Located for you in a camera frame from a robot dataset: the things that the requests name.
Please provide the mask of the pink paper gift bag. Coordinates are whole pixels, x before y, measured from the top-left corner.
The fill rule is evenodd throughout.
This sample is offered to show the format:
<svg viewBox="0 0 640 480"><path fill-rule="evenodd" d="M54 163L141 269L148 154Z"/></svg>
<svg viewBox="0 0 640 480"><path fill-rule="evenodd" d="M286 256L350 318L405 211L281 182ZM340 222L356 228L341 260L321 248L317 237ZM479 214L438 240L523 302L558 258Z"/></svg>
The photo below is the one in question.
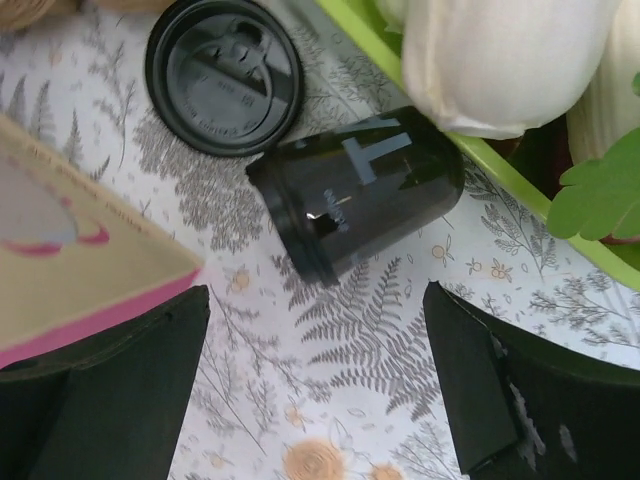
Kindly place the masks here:
<svg viewBox="0 0 640 480"><path fill-rule="evenodd" d="M136 318L203 261L108 188L1 118L1 364Z"/></svg>

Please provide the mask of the brown cardboard cup carrier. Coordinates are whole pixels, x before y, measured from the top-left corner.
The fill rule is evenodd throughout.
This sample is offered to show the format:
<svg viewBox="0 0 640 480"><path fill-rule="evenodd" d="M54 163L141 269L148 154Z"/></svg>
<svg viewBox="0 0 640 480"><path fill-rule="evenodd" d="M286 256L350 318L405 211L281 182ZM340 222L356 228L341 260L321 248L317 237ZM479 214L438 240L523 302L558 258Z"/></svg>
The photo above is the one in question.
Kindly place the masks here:
<svg viewBox="0 0 640 480"><path fill-rule="evenodd" d="M79 12L85 1L1 0L1 32L15 32L52 16ZM168 0L94 0L90 6L120 13L159 13L172 4Z"/></svg>

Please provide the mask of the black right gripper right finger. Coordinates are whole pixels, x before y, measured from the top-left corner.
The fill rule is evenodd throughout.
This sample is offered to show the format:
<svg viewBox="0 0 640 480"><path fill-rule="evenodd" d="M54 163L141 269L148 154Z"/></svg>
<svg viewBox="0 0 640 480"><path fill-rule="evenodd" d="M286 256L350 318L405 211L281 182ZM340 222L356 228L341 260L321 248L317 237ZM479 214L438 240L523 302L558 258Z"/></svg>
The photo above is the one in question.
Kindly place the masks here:
<svg viewBox="0 0 640 480"><path fill-rule="evenodd" d="M638 478L638 371L515 327L437 282L423 306L463 474Z"/></svg>

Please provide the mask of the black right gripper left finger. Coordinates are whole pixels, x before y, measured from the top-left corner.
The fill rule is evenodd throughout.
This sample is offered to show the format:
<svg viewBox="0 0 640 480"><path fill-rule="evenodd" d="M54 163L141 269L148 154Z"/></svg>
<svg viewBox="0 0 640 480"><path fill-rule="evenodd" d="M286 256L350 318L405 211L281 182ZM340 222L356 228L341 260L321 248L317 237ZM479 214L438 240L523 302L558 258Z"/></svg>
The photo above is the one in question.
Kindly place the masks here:
<svg viewBox="0 0 640 480"><path fill-rule="evenodd" d="M195 286L1 370L4 479L165 479L209 322Z"/></svg>

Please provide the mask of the black coffee cup lid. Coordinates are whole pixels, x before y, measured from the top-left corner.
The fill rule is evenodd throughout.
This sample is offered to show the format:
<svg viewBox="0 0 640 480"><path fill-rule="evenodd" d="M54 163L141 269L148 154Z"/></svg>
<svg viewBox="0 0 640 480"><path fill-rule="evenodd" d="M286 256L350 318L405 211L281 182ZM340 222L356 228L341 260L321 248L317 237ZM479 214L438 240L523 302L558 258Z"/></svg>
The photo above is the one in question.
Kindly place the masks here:
<svg viewBox="0 0 640 480"><path fill-rule="evenodd" d="M300 278L309 285L338 284L336 273L322 251L305 216L302 201L286 182L280 162L265 155L245 169L249 182L267 207L285 250Z"/></svg>

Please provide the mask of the dark paper coffee cup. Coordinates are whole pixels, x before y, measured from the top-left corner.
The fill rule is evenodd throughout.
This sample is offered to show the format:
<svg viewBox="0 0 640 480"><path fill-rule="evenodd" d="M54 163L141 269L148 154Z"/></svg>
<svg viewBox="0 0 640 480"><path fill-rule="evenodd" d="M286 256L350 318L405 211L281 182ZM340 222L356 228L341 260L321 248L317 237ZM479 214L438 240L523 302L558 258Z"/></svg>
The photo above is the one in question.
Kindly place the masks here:
<svg viewBox="0 0 640 480"><path fill-rule="evenodd" d="M412 106L281 146L291 224L281 238L300 277L338 277L447 214L464 187L463 155Z"/></svg>

